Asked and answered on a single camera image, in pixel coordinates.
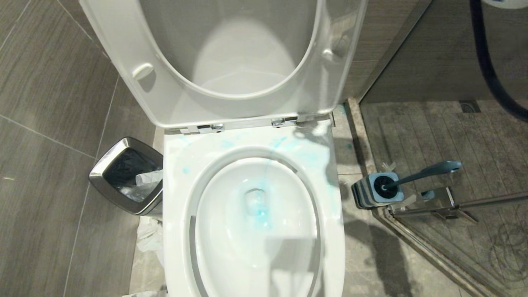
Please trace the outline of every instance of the black hose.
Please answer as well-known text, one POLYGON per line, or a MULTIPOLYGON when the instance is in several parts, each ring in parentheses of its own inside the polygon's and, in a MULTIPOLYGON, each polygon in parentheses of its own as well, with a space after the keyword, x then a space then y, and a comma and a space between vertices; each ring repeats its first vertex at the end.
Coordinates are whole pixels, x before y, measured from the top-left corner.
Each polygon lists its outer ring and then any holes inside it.
POLYGON ((492 60, 489 57, 488 42, 486 40, 482 2, 480 0, 469 0, 469 5, 471 7, 471 20, 473 23, 473 36, 475 37, 478 64, 480 65, 480 71, 482 72, 484 80, 486 80, 490 92, 505 111, 524 122, 528 122, 528 109, 519 105, 506 92, 493 68, 492 60))

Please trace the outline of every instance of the shower enclosure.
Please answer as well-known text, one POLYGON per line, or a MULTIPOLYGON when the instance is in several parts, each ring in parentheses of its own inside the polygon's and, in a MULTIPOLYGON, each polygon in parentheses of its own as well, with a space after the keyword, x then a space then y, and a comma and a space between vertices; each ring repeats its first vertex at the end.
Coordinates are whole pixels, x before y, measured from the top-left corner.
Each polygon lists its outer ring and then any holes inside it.
MULTIPOLYGON (((417 3, 403 42, 360 96, 375 165, 400 177, 444 160, 463 167, 406 184, 416 202, 378 213, 473 294, 526 296, 528 123, 486 86, 469 1, 417 3), (433 189, 434 199, 422 197, 433 189)), ((495 70, 526 107, 528 8, 483 9, 495 70)))

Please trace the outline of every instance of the stainless steel trash can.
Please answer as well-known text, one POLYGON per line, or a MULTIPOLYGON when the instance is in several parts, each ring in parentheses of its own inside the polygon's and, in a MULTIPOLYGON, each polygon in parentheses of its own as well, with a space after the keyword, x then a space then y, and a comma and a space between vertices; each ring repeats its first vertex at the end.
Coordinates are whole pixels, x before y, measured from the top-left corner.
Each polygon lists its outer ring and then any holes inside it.
POLYGON ((89 180, 123 210, 161 220, 163 181, 140 185, 136 176, 160 175, 162 168, 163 155, 135 138, 125 137, 101 157, 89 180))

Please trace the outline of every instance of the toilet brush holder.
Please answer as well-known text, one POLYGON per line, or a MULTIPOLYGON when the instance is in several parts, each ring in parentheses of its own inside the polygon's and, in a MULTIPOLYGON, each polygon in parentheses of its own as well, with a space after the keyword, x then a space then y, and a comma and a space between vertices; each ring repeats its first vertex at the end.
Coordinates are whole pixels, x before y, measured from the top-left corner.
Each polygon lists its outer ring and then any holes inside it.
POLYGON ((398 181, 394 172, 379 172, 369 174, 352 185, 352 194, 360 208, 373 208, 389 205, 404 200, 400 186, 389 190, 382 190, 381 186, 398 181))

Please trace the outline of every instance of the toilet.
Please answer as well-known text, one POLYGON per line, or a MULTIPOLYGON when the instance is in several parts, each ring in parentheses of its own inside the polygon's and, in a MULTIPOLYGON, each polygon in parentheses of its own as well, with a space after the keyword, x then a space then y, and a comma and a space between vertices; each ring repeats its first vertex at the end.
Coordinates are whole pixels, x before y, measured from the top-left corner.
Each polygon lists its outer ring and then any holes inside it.
POLYGON ((341 296, 329 113, 366 0, 81 0, 165 129, 170 296, 341 296))

